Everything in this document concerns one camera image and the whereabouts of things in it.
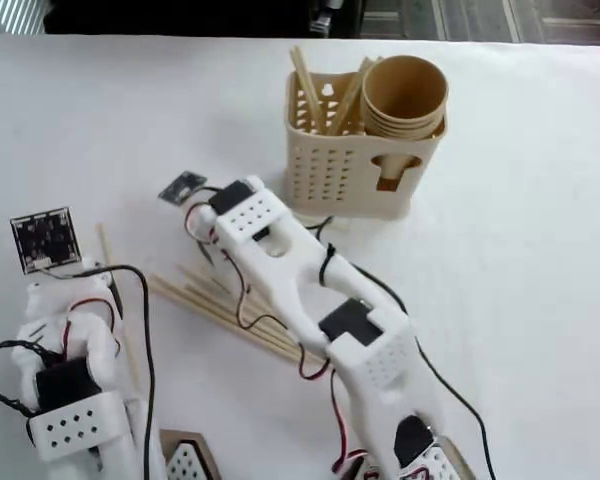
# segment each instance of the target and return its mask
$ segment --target brown paper cup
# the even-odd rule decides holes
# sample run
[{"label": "brown paper cup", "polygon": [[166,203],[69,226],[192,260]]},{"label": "brown paper cup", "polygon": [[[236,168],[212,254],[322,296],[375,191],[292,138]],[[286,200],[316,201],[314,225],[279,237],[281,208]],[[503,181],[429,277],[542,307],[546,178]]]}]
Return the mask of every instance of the brown paper cup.
[{"label": "brown paper cup", "polygon": [[423,58],[411,56],[377,62],[362,84],[362,101],[379,118],[396,127],[441,119],[447,93],[447,80],[440,69]]},{"label": "brown paper cup", "polygon": [[[362,84],[360,115],[365,130],[380,137],[421,140],[442,123],[447,80],[438,67],[418,57],[390,57],[376,63]],[[399,179],[411,155],[386,155],[381,179]]]}]

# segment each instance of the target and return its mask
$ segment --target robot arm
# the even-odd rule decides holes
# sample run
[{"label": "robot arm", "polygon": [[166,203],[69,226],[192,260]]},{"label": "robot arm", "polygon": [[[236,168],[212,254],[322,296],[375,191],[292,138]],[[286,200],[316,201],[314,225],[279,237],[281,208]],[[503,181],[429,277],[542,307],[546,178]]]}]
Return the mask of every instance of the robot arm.
[{"label": "robot arm", "polygon": [[[233,183],[197,210],[187,228],[235,261],[299,343],[331,359],[358,438],[385,478],[404,475],[414,460],[405,447],[410,419],[438,428],[442,418],[407,315],[342,256],[324,270],[326,248],[257,177]],[[316,320],[299,289],[317,282],[321,269],[325,286],[349,300]]]}]

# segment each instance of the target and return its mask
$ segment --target white tabletop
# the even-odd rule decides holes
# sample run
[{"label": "white tabletop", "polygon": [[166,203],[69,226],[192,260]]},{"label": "white tabletop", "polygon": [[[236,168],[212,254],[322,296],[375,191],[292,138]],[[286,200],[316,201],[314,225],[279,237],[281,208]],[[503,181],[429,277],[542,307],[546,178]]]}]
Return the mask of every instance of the white tabletop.
[{"label": "white tabletop", "polygon": [[[0,37],[0,340],[23,321],[10,217],[69,205],[83,252],[193,257],[156,199],[189,169],[279,188],[294,41]],[[448,76],[449,134],[405,220],[330,233],[394,286],[443,374],[483,413],[498,478],[600,478],[600,48],[300,42],[315,71],[415,54]],[[139,296],[121,277],[127,311]],[[331,478],[326,382],[152,298],[157,417],[202,432],[227,479]],[[140,318],[127,317],[141,352]],[[17,372],[0,358],[0,390]],[[485,478],[473,418],[441,390],[447,433]],[[0,479],[43,478],[0,405]]]}]

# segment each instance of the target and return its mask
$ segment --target white plastic bracket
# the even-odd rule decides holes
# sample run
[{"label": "white plastic bracket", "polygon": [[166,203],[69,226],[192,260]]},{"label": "white plastic bracket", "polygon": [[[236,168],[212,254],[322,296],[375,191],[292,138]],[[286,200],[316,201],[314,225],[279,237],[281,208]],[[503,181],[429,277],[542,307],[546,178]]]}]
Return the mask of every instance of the white plastic bracket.
[{"label": "white plastic bracket", "polygon": [[181,443],[167,465],[169,480],[210,480],[198,452],[190,443]]},{"label": "white plastic bracket", "polygon": [[140,462],[122,398],[106,392],[53,410],[31,420],[33,441],[51,478],[65,478],[78,470],[69,457],[98,447],[106,479],[138,480]]}]

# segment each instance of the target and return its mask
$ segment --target black wire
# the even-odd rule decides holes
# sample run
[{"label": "black wire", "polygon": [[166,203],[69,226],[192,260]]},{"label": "black wire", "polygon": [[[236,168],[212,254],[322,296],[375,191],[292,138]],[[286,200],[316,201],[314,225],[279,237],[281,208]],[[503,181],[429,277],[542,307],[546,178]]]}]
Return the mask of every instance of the black wire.
[{"label": "black wire", "polygon": [[319,228],[324,228],[327,225],[329,225],[331,222],[333,221],[333,215],[329,215],[327,218],[325,218],[323,221],[321,221],[320,223],[316,223],[315,225],[309,225],[309,226],[305,226],[304,228],[306,228],[307,230],[318,230]]},{"label": "black wire", "polygon": [[253,327],[255,327],[255,325],[260,320],[264,320],[265,318],[270,318],[271,320],[273,320],[274,322],[276,322],[278,325],[280,325],[282,328],[284,328],[285,330],[287,330],[287,326],[284,323],[282,323],[279,318],[277,318],[276,316],[271,315],[269,313],[265,313],[263,315],[260,315],[255,320],[251,321],[250,323],[248,323],[246,325],[242,323],[242,319],[241,319],[241,315],[240,315],[241,311],[240,310],[241,310],[242,304],[245,301],[245,296],[248,293],[248,291],[247,291],[248,290],[247,282],[244,279],[244,275],[242,275],[242,272],[238,268],[238,264],[231,257],[231,255],[229,255],[229,253],[226,250],[222,250],[222,253],[224,253],[224,256],[227,258],[227,260],[229,260],[229,262],[233,266],[234,270],[238,274],[238,278],[240,279],[240,299],[238,300],[238,305],[236,305],[236,320],[238,321],[238,326],[240,328],[242,328],[243,330],[251,330]]},{"label": "black wire", "polygon": [[489,475],[491,476],[492,480],[496,480],[496,474],[493,471],[493,465],[491,464],[491,454],[489,453],[489,442],[487,440],[487,427],[484,424],[484,421],[482,420],[482,417],[480,416],[480,414],[478,413],[478,411],[473,408],[473,406],[462,396],[460,395],[460,393],[458,393],[456,391],[455,388],[453,388],[449,382],[447,382],[444,377],[442,375],[440,375],[440,373],[438,373],[438,371],[436,370],[436,368],[433,366],[433,364],[431,363],[431,361],[429,360],[429,358],[427,357],[427,355],[424,353],[424,350],[422,349],[422,345],[420,345],[420,340],[418,340],[418,337],[416,337],[416,343],[418,344],[418,351],[420,352],[420,356],[422,357],[422,359],[424,360],[424,362],[427,364],[427,366],[429,367],[429,369],[431,370],[431,372],[435,375],[435,377],[438,379],[438,381],[447,389],[449,390],[449,392],[456,397],[456,399],[465,406],[465,408],[467,410],[469,410],[471,412],[471,414],[476,418],[476,420],[478,421],[478,425],[480,425],[480,434],[482,436],[482,448],[484,449],[484,458],[485,458],[485,462],[487,464],[487,468],[489,469]]},{"label": "black wire", "polygon": [[333,222],[333,215],[329,215],[327,218],[324,219],[324,221],[320,225],[316,226],[316,238],[318,239],[319,242],[322,241],[322,239],[321,239],[321,237],[322,237],[322,231],[331,222]]},{"label": "black wire", "polygon": [[[27,342],[25,340],[6,340],[4,342],[0,342],[0,350],[3,348],[15,348],[22,347],[27,350],[31,350],[36,353],[41,359],[42,363],[46,368],[55,365],[62,361],[62,355],[56,352],[52,352],[47,350],[42,345],[33,342]],[[22,413],[27,418],[33,418],[37,415],[36,412],[27,408],[20,400],[13,400],[5,397],[0,393],[0,403],[6,405],[9,408],[13,408],[18,412]]]},{"label": "black wire", "polygon": [[[316,238],[318,240],[320,240],[320,237],[319,237],[318,234],[322,233],[322,229],[324,229],[324,227],[326,225],[328,225],[328,223],[331,222],[331,220],[329,220],[329,219],[332,219],[332,218],[333,217],[327,217],[327,219],[324,222],[322,222],[322,224],[320,224],[321,228],[319,227],[318,231],[316,232]],[[322,263],[322,266],[320,267],[320,272],[319,272],[320,285],[322,285],[322,286],[324,286],[324,273],[325,273],[325,271],[327,269],[327,265],[329,264],[329,262],[331,261],[331,259],[335,255],[335,253],[336,253],[335,247],[332,244],[329,244],[327,246],[327,254],[325,256],[324,262]],[[364,275],[366,278],[368,278],[373,283],[375,283],[380,288],[382,288],[385,292],[387,292],[391,296],[391,298],[393,298],[396,301],[396,303],[400,307],[400,310],[402,310],[405,314],[408,315],[408,311],[407,311],[406,305],[404,304],[404,302],[402,301],[402,299],[400,298],[400,296],[391,287],[389,287],[382,280],[380,280],[379,278],[377,278],[374,275],[370,274],[369,272],[367,272],[363,268],[358,267],[355,264],[353,264],[353,266],[362,275]],[[425,354],[424,349],[422,348],[422,345],[420,344],[420,340],[418,340],[418,337],[416,337],[416,344],[418,345],[418,352],[420,353],[420,356],[422,357],[422,359],[424,360],[424,362],[427,364],[427,367],[429,367],[429,369],[431,370],[431,372],[433,373],[433,375],[449,391],[449,393],[451,393],[462,405],[464,405],[464,407],[467,410],[469,410],[469,412],[471,412],[471,414],[475,417],[476,421],[478,422],[478,425],[480,426],[480,435],[482,437],[482,448],[484,449],[485,463],[487,464],[487,468],[489,470],[489,475],[491,477],[491,480],[496,480],[496,474],[493,471],[493,465],[491,463],[491,453],[489,452],[489,442],[487,440],[487,427],[484,424],[484,421],[482,420],[482,417],[480,416],[480,414],[478,413],[478,411],[475,408],[473,408],[473,406],[455,388],[453,388],[449,384],[449,382],[447,382],[444,379],[444,377],[436,370],[436,368],[433,366],[433,364],[429,360],[429,357],[427,357],[427,355]]]},{"label": "black wire", "polygon": [[151,329],[149,322],[149,285],[144,274],[134,267],[133,265],[109,265],[107,267],[94,268],[85,272],[80,272],[71,276],[58,277],[59,279],[67,278],[85,278],[93,275],[98,275],[105,272],[113,272],[116,270],[127,270],[134,273],[139,279],[142,285],[142,310],[143,310],[143,323],[144,323],[144,341],[147,352],[147,365],[149,367],[149,401],[147,408],[147,426],[144,432],[144,449],[143,449],[143,470],[144,480],[150,480],[150,465],[149,465],[149,445],[151,440],[151,423],[153,422],[153,405],[155,400],[156,391],[156,374],[153,365],[153,354],[151,352]]},{"label": "black wire", "polygon": [[373,283],[375,283],[376,285],[378,285],[380,288],[382,288],[385,292],[387,292],[391,298],[393,298],[396,303],[398,304],[398,306],[400,307],[400,310],[402,310],[404,313],[406,313],[407,315],[409,315],[409,312],[407,311],[407,306],[404,304],[404,302],[402,301],[402,299],[398,296],[398,294],[396,292],[393,291],[393,289],[391,287],[389,287],[389,285],[387,285],[386,283],[384,283],[382,280],[380,280],[378,277],[370,274],[369,272],[367,272],[364,268],[359,267],[356,264],[352,264],[354,266],[354,268],[356,270],[358,270],[362,275],[364,275],[365,277],[367,277],[369,280],[371,280]]}]

